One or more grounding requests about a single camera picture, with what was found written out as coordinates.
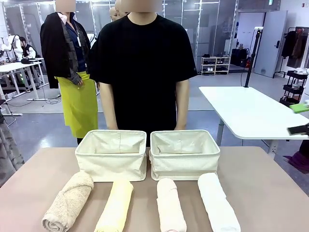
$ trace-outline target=beige fabric basket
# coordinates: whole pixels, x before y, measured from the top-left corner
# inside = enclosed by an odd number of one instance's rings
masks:
[[[131,130],[92,130],[75,150],[81,171],[94,182],[146,178],[146,133]]]
[[[217,171],[220,149],[206,130],[156,131],[150,146],[153,180],[198,180]]]

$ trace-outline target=green object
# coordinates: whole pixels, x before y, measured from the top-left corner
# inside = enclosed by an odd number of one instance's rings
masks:
[[[290,105],[290,108],[294,111],[295,114],[309,111],[309,107],[305,104]]]

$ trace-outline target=skirt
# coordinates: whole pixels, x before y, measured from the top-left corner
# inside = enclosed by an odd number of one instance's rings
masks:
[[[60,85],[64,122],[75,138],[84,138],[98,129],[98,102],[95,82],[86,72],[78,72],[83,85],[77,86],[64,77],[55,77]]]

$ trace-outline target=brown tabletop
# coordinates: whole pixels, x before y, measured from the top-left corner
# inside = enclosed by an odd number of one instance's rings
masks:
[[[0,188],[0,232],[45,232],[41,219],[79,168],[74,148],[38,151]],[[242,232],[309,230],[309,198],[258,147],[221,147],[218,175]],[[156,184],[147,174],[134,186],[124,232],[159,232]],[[211,232],[197,181],[177,181],[188,232]],[[93,232],[112,183],[95,183],[70,232]]]

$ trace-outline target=purple cloth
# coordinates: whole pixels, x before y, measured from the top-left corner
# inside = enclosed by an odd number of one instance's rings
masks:
[[[289,159],[289,164],[296,167],[297,169],[309,172],[309,158],[305,157],[299,151],[297,151],[293,156],[283,156]]]

